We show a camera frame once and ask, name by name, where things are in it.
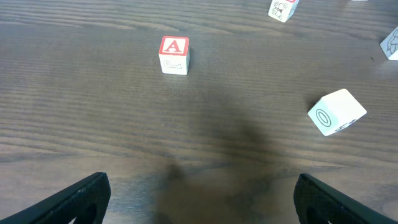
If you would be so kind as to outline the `red letter A block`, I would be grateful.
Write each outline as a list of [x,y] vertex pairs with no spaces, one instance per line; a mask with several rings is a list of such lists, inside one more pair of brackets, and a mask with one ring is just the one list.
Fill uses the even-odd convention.
[[190,63],[189,38],[163,36],[159,47],[159,60],[162,73],[187,75]]

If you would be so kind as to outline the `red letter I block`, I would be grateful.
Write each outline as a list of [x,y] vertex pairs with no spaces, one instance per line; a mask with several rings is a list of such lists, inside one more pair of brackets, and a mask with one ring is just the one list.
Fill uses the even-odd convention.
[[398,27],[380,43],[380,47],[388,60],[398,61]]

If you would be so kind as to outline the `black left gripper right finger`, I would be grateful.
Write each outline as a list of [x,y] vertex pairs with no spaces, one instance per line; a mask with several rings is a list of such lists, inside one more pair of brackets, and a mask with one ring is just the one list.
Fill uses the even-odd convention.
[[299,175],[293,198],[301,224],[397,224],[306,173]]

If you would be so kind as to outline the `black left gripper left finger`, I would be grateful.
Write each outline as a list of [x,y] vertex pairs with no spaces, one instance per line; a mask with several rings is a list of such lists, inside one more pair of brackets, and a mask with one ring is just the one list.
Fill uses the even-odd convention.
[[1,220],[1,224],[102,224],[111,196],[108,176],[95,172],[37,204]]

